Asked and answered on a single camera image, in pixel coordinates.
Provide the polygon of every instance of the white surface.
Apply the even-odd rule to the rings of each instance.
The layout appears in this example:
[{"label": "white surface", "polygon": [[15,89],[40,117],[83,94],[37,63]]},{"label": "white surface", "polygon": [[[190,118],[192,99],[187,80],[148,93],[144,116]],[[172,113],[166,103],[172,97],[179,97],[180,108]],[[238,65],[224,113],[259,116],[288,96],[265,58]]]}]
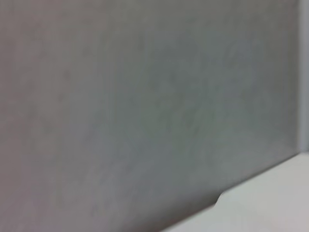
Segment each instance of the white surface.
[{"label": "white surface", "polygon": [[309,231],[309,155],[223,193],[217,204],[168,232]]}]

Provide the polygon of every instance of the gray wall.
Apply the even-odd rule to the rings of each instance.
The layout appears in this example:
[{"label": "gray wall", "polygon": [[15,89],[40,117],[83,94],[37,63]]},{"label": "gray wall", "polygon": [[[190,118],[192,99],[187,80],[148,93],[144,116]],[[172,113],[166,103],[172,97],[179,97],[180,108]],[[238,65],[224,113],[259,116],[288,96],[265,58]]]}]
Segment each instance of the gray wall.
[{"label": "gray wall", "polygon": [[0,231],[158,231],[293,155],[295,0],[2,0]]}]

